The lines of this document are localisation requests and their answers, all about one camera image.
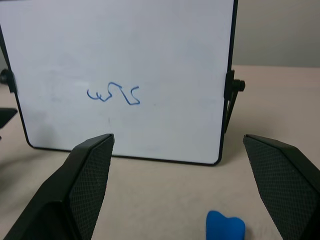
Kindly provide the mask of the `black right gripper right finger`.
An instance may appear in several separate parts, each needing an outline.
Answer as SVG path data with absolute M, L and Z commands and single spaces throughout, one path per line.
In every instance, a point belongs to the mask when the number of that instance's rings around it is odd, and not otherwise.
M 320 238 L 320 171 L 295 146 L 246 134 L 260 198 L 284 240 Z

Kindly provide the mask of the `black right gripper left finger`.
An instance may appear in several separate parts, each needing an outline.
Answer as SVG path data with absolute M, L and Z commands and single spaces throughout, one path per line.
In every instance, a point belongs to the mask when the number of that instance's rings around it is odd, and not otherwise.
M 85 140 L 39 187 L 6 240 L 90 240 L 107 188 L 113 134 Z

